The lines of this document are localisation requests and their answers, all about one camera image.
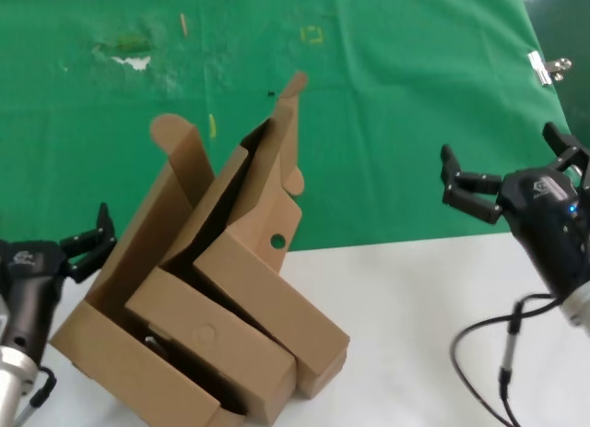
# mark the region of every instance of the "cardboard box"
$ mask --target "cardboard box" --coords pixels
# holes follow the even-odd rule
[[[292,355],[173,275],[154,269],[127,308],[223,374],[253,420],[272,425],[293,394]]]
[[[192,274],[201,286],[192,285],[210,290],[212,299],[223,302],[293,353],[298,362],[298,388],[314,397],[344,365],[349,338],[278,274],[301,220],[301,210],[290,195],[303,191],[297,134],[299,93],[306,82],[303,74],[293,78],[279,97],[270,122],[242,142],[252,158],[248,172],[241,174],[238,164],[226,166],[164,257],[162,267],[188,278],[192,263]],[[229,186],[242,177],[229,216],[223,214],[227,227],[211,231],[211,223],[220,221],[218,209],[226,203],[225,197],[234,198]],[[276,238],[281,248],[273,246]]]
[[[278,274],[301,220],[290,195],[303,190],[305,84],[292,79],[215,178],[193,125],[153,122],[168,163],[53,339],[153,427],[240,425],[246,413],[272,423],[295,380],[312,397],[346,359],[348,336]]]

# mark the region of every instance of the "white stain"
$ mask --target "white stain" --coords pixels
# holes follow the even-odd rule
[[[119,63],[120,65],[130,65],[134,68],[134,70],[143,71],[146,70],[148,67],[149,62],[151,61],[151,56],[146,56],[144,58],[119,58],[118,56],[112,56],[112,60]]]

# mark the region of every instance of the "green cloth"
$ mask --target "green cloth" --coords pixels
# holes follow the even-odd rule
[[[165,161],[152,118],[198,125],[218,170],[297,69],[294,249],[504,231],[441,203],[441,144],[505,173],[549,161],[546,121],[567,130],[521,0],[0,0],[0,38],[8,240],[83,231],[100,201],[122,233]]]

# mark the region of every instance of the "black cable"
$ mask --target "black cable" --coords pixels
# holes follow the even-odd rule
[[[38,409],[45,403],[57,384],[57,378],[49,367],[40,367],[39,371],[47,374],[47,380],[43,387],[37,390],[35,395],[33,395],[29,401],[29,405],[35,409]]]
[[[510,403],[508,402],[508,398],[503,398],[501,402],[504,405],[504,409],[506,410],[508,418],[510,418],[513,427],[521,427],[516,418],[514,417],[513,410],[510,408]]]
[[[541,295],[541,294],[527,295],[526,297],[523,298],[523,300],[537,299],[536,297],[539,295]],[[532,310],[530,312],[525,312],[520,315],[507,314],[504,316],[497,316],[495,318],[486,319],[485,321],[480,321],[480,322],[475,323],[467,328],[464,328],[453,339],[453,343],[451,344],[451,348],[450,348],[450,355],[451,355],[451,363],[453,364],[454,371],[459,375],[459,379],[461,379],[461,382],[465,385],[465,387],[467,387],[467,389],[471,392],[471,394],[479,402],[479,404],[481,404],[494,418],[496,418],[496,420],[501,422],[506,427],[518,427],[518,426],[517,426],[517,424],[515,424],[515,425],[510,424],[509,421],[504,419],[502,415],[500,415],[496,410],[494,410],[494,408],[490,404],[488,404],[484,400],[484,398],[478,393],[478,391],[475,389],[475,387],[473,387],[471,385],[471,383],[469,382],[469,380],[467,379],[467,377],[465,376],[465,374],[461,370],[461,367],[459,366],[459,363],[457,361],[457,358],[456,358],[457,357],[457,347],[464,337],[466,337],[471,332],[474,332],[482,327],[492,326],[494,324],[510,323],[512,321],[517,321],[519,319],[522,320],[522,319],[532,318],[534,316],[544,314],[544,313],[554,309],[555,307],[559,306],[560,304],[561,304],[561,300],[555,300],[543,307],[539,307],[536,310]]]
[[[526,295],[524,298],[518,300],[514,304],[513,316],[517,316],[518,319],[513,319],[510,323],[508,323],[508,339],[506,341],[506,349],[504,351],[504,360],[502,361],[500,373],[498,375],[498,383],[500,399],[514,427],[520,427],[520,424],[516,420],[516,417],[510,408],[510,403],[508,401],[508,386],[510,385],[513,376],[513,356],[516,350],[516,342],[518,340],[518,336],[520,335],[520,329],[523,323],[523,310],[525,309],[525,304],[528,301],[550,300],[551,298],[552,296],[547,293]]]

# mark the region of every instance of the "white surface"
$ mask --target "white surface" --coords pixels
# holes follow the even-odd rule
[[[292,253],[282,274],[351,342],[342,373],[316,399],[292,400],[277,427],[500,425],[463,388],[448,347],[464,326],[510,313],[517,297],[545,290],[510,235]],[[57,324],[88,287],[68,281]],[[497,408],[504,341],[505,327],[484,329],[460,352],[467,375]],[[589,360],[590,339],[560,311],[526,321],[511,387],[522,425],[588,425]],[[146,425],[52,347],[43,362],[59,383],[28,427]]]

